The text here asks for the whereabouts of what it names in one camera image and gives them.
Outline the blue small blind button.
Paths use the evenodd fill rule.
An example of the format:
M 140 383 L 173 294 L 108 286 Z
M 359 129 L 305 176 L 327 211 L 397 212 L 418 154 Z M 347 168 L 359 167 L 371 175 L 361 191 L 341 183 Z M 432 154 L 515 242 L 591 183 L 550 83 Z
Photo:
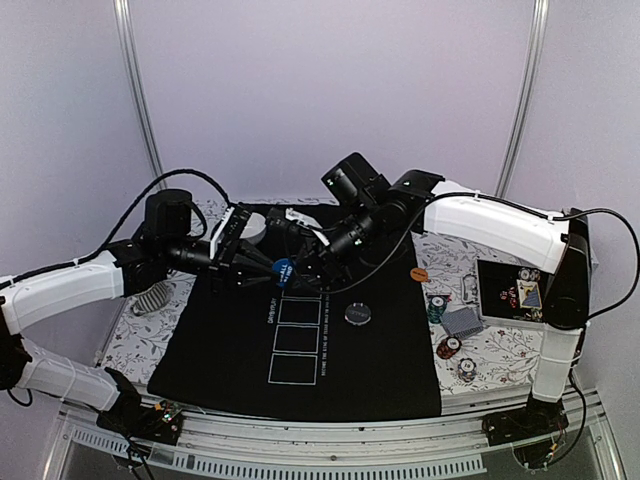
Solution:
M 280 258 L 273 263 L 272 270 L 276 274 L 276 284 L 285 288 L 294 273 L 294 263 L 289 258 Z

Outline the black dealer button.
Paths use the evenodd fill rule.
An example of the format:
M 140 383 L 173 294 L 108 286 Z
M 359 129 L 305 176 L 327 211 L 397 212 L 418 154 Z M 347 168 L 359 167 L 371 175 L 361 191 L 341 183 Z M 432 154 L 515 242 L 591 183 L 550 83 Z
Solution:
M 371 309 L 364 303 L 355 302 L 346 307 L 344 319 L 353 326 L 364 326 L 371 321 Z

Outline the striped metal cup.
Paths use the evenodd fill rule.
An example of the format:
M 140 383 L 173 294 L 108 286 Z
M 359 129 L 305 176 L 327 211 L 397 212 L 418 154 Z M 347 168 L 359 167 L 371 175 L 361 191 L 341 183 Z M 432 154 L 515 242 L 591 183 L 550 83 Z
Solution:
M 165 307 L 170 300 L 169 288 L 164 282 L 159 282 L 148 290 L 135 296 L 131 312 L 135 316 L 146 315 Z

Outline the right aluminium frame post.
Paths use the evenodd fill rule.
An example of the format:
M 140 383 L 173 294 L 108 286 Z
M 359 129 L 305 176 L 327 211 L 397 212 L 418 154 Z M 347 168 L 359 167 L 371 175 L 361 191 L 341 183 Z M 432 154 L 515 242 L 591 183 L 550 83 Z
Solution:
M 544 49 L 549 4 L 550 2 L 548 0 L 535 0 L 532 2 L 533 10 L 520 90 L 504 159 L 495 188 L 495 195 L 499 198 L 505 198 L 507 196 L 515 173 Z

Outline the aluminium poker case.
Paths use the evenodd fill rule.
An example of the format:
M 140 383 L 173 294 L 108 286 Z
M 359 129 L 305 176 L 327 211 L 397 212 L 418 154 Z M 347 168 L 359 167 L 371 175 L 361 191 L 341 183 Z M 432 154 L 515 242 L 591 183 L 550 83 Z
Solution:
M 547 273 L 532 266 L 476 262 L 478 315 L 495 325 L 529 322 L 541 329 L 585 326 L 590 310 L 591 252 L 585 216 L 569 220 L 561 236 L 564 250 L 557 268 Z

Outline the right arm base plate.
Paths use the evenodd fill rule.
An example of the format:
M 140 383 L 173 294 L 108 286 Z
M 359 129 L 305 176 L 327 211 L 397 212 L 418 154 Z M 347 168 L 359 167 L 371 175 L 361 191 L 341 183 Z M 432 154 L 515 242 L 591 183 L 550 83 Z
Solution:
M 561 400 L 546 402 L 530 395 L 522 407 L 483 416 L 481 428 L 495 446 L 560 432 L 568 425 Z

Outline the aluminium frame post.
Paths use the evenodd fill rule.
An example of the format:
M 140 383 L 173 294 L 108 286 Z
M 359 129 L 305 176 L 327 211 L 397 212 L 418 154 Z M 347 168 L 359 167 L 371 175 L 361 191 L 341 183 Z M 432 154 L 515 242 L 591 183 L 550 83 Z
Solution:
M 495 195 L 499 198 L 505 198 L 507 196 L 515 173 L 544 49 L 549 4 L 550 2 L 548 0 L 535 0 L 532 2 L 533 10 L 520 90 L 504 159 L 495 188 Z
M 140 128 L 151 173 L 159 177 L 165 173 L 152 125 L 139 64 L 130 2 L 113 1 L 115 22 L 122 52 L 124 68 Z

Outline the front aluminium rail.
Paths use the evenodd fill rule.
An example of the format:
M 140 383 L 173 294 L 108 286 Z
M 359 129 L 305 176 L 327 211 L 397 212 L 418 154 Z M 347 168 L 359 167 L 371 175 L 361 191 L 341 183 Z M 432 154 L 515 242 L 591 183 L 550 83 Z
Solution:
M 520 407 L 524 387 L 447 396 L 437 418 L 302 423 L 188 409 L 173 445 L 143 442 L 139 465 L 125 440 L 88 410 L 65 406 L 43 475 L 47 479 L 627 479 L 594 389 L 567 389 L 569 420 L 552 466 L 529 470 L 515 444 L 491 445 L 484 416 Z

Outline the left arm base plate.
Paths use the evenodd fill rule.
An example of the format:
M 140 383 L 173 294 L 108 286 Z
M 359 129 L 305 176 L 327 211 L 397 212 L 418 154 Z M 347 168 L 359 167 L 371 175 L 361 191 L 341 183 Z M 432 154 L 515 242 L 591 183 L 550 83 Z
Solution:
M 176 446 L 182 431 L 184 416 L 167 401 L 154 406 L 140 402 L 116 402 L 109 410 L 100 411 L 96 425 L 124 436 Z

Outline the black poker felt mat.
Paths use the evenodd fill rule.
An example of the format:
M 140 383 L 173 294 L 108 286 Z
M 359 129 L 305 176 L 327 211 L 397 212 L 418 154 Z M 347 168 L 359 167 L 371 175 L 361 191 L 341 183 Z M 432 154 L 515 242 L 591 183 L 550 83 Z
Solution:
M 436 417 L 441 395 L 411 236 L 379 240 L 355 287 L 318 296 L 272 281 L 213 290 L 198 276 L 147 389 L 193 406 L 304 422 Z M 364 326 L 344 319 L 361 302 Z

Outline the blue playing card deck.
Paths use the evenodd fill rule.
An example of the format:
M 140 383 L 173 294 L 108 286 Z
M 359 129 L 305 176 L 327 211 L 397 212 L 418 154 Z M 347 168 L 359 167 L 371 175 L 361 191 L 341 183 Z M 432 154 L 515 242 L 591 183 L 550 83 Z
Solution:
M 476 309 L 464 307 L 446 311 L 441 317 L 441 324 L 449 336 L 464 340 L 484 330 Z

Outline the orange big blind button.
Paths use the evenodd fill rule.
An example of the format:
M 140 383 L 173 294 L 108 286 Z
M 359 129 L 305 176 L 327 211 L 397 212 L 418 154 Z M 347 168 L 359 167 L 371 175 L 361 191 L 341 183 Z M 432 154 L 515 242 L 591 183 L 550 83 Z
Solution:
M 417 282 L 425 283 L 429 281 L 428 272 L 420 267 L 415 267 L 410 270 L 410 277 Z

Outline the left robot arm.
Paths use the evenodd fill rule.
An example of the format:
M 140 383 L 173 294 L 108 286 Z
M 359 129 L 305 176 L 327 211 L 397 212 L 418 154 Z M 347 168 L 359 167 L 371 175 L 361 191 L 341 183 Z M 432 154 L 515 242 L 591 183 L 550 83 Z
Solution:
M 119 371 L 94 368 L 44 350 L 23 338 L 37 322 L 93 302 L 150 292 L 172 271 L 212 276 L 214 286 L 245 286 L 273 278 L 272 260 L 257 244 L 266 219 L 243 204 L 230 205 L 213 229 L 192 231 L 204 215 L 191 194 L 166 189 L 148 197 L 134 236 L 107 244 L 87 260 L 46 268 L 1 284 L 1 388 L 37 390 L 82 403 L 104 428 L 141 433 L 165 416 L 141 403 Z

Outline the left aluminium frame post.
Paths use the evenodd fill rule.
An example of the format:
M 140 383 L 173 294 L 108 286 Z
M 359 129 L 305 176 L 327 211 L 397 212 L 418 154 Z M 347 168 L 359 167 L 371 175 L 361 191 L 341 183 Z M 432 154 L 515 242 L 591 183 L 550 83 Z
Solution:
M 151 173 L 159 177 L 165 173 L 152 125 L 139 64 L 130 2 L 113 1 L 115 22 L 122 52 L 124 68 L 140 128 Z

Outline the teal poker chip stack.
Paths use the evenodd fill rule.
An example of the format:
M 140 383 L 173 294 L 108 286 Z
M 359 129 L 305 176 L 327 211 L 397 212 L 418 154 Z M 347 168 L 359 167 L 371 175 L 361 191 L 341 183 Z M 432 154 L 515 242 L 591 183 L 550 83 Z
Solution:
M 427 318 L 431 324 L 440 324 L 448 305 L 448 297 L 431 295 L 428 297 Z

